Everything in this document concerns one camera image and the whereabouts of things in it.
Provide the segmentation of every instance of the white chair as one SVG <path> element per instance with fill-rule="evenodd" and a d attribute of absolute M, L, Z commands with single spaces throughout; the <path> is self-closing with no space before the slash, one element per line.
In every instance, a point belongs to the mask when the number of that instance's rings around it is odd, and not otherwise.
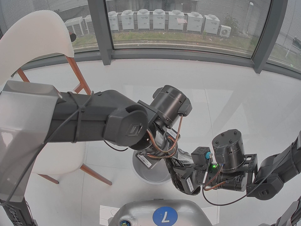
<path fill-rule="evenodd" d="M 55 12 L 41 10 L 19 19 L 0 40 L 0 84 L 3 84 L 15 71 L 23 81 L 29 82 L 21 70 L 27 62 L 53 53 L 64 54 L 79 84 L 73 89 L 82 89 L 90 95 L 91 90 L 74 60 L 74 50 L 70 33 L 63 20 Z"/>
<path fill-rule="evenodd" d="M 29 82 L 20 69 L 22 65 L 39 56 L 52 53 L 64 54 L 79 79 L 76 93 L 85 89 L 91 91 L 74 61 L 74 50 L 69 32 L 62 19 L 52 11 L 42 10 L 18 20 L 0 39 L 0 84 L 3 84 L 16 70 Z M 96 179 L 112 183 L 85 165 L 86 142 L 48 143 L 37 156 L 32 172 L 58 184 L 48 175 L 62 175 L 81 169 Z"/>

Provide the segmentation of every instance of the number 7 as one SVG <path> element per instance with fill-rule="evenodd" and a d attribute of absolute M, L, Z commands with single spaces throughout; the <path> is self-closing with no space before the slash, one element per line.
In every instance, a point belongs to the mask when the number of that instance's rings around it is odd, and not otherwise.
<path fill-rule="evenodd" d="M 169 220 L 166 220 L 167 212 L 164 213 L 164 218 L 161 223 L 169 223 Z"/>

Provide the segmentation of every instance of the white leather upholstery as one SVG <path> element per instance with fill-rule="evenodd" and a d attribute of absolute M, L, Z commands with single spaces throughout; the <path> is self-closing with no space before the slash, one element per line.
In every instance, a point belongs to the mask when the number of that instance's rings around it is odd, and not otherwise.
<path fill-rule="evenodd" d="M 41 10 L 22 17 L 0 39 L 0 85 L 30 60 L 52 53 L 74 57 L 69 32 L 60 16 Z"/>
<path fill-rule="evenodd" d="M 47 143 L 36 158 L 32 173 L 62 175 L 79 169 L 84 163 L 86 142 Z"/>

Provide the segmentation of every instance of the white tile floor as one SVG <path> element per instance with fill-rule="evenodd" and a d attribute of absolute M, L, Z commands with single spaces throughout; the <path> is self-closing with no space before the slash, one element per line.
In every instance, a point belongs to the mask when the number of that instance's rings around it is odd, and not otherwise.
<path fill-rule="evenodd" d="M 115 89 L 130 99 L 152 101 L 153 92 L 175 86 L 190 98 L 193 110 L 183 120 L 179 146 L 192 152 L 210 146 L 218 133 L 236 128 L 242 132 L 246 153 L 257 153 L 259 163 L 282 152 L 301 130 L 301 81 L 246 67 L 180 60 L 117 60 L 110 66 L 100 61 L 78 63 L 94 91 Z M 53 84 L 60 91 L 73 89 L 78 81 L 69 65 L 55 65 L 25 71 L 31 82 Z M 13 80 L 20 80 L 16 74 Z M 39 225 L 99 225 L 100 205 L 120 208 L 125 203 L 154 198 L 188 199 L 210 207 L 202 195 L 188 196 L 165 185 L 140 181 L 131 170 L 132 151 L 118 153 L 103 142 L 89 142 L 86 164 L 113 182 L 112 186 L 75 171 L 55 177 L 60 184 L 31 175 L 25 197 Z M 301 177 L 295 177 L 273 199 L 245 198 L 221 207 L 219 226 L 256 226 L 275 223 L 296 200 Z M 226 203 L 244 193 L 217 190 L 207 197 Z M 0 226 L 11 225 L 0 208 Z"/>

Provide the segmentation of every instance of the white air conditioner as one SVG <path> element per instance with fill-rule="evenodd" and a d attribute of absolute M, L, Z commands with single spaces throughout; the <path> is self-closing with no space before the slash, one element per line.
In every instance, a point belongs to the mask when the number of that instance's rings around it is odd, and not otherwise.
<path fill-rule="evenodd" d="M 180 10 L 172 10 L 168 12 L 168 29 L 183 30 L 184 13 Z"/>
<path fill-rule="evenodd" d="M 203 16 L 197 12 L 187 13 L 187 31 L 201 32 Z"/>
<path fill-rule="evenodd" d="M 138 29 L 150 29 L 150 11 L 140 9 L 137 12 Z"/>
<path fill-rule="evenodd" d="M 76 36 L 84 35 L 83 28 L 85 27 L 85 25 L 84 25 L 84 21 L 83 21 L 82 17 L 76 17 L 76 18 L 69 19 L 65 22 L 65 25 L 66 25 L 67 29 L 70 32 L 75 33 Z"/>
<path fill-rule="evenodd" d="M 86 22 L 88 33 L 89 34 L 95 33 L 94 32 L 94 27 L 93 27 L 93 24 L 92 24 L 91 15 L 88 15 L 87 17 L 85 17 L 85 22 Z"/>
<path fill-rule="evenodd" d="M 220 36 L 229 37 L 231 32 L 231 27 L 221 25 L 221 31 L 219 33 Z"/>
<path fill-rule="evenodd" d="M 121 14 L 122 29 L 134 29 L 134 12 L 125 10 Z"/>
<path fill-rule="evenodd" d="M 205 28 L 204 31 L 206 33 L 213 33 L 217 34 L 217 30 L 219 29 L 219 19 L 212 14 L 205 15 L 206 22 L 205 22 Z"/>
<path fill-rule="evenodd" d="M 162 9 L 153 11 L 153 29 L 165 29 L 165 12 Z"/>
<path fill-rule="evenodd" d="M 116 13 L 115 11 L 108 12 L 108 18 L 110 29 L 112 31 L 119 30 L 118 13 Z"/>

